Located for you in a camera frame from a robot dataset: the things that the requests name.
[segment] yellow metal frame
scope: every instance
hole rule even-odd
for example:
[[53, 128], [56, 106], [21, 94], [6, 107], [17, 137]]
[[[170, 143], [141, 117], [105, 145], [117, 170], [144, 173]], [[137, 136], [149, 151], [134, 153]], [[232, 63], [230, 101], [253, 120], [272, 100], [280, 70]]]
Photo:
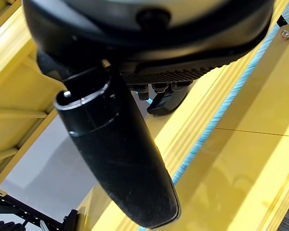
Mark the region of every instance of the yellow metal frame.
[[0, 26], [20, 7], [21, 0], [0, 0]]
[[0, 13], [1, 24], [15, 11], [0, 27], [0, 184], [54, 119], [53, 99], [64, 89], [40, 73], [19, 6], [17, 0]]
[[[287, 3], [287, 0], [276, 1], [272, 25]], [[280, 84], [277, 75], [284, 77], [282, 65], [289, 59], [289, 41], [279, 40], [279, 37], [274, 40], [176, 186], [182, 217], [161, 230], [276, 230], [280, 224], [289, 206], [289, 120], [283, 120], [284, 116], [289, 119], [289, 97], [285, 98], [288, 103], [284, 103], [276, 97], [278, 88], [265, 91]], [[196, 81], [172, 115], [146, 118], [171, 176], [259, 47], [239, 61], [217, 68]], [[35, 52], [20, 7], [0, 28], [0, 120], [3, 121], [0, 124], [0, 184], [55, 117], [52, 100], [64, 88], [61, 83], [40, 74], [33, 58]], [[289, 89], [289, 76], [284, 78], [283, 84]], [[275, 120], [283, 121], [282, 126], [280, 123], [275, 126], [272, 120], [259, 116], [261, 110], [264, 115], [270, 112], [265, 107], [272, 105], [268, 99], [279, 102], [274, 104], [271, 114]], [[82, 215], [80, 231], [138, 228], [100, 186], [87, 195], [79, 206], [79, 213]]]

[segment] black plastic housing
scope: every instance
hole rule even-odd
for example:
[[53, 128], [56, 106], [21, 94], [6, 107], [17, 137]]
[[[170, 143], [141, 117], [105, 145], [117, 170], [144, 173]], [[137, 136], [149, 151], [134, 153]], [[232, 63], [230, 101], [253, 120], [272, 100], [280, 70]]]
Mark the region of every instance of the black plastic housing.
[[54, 105], [111, 199], [144, 227], [177, 219], [180, 205], [171, 178], [121, 77], [109, 79], [90, 95], [71, 95], [59, 93]]

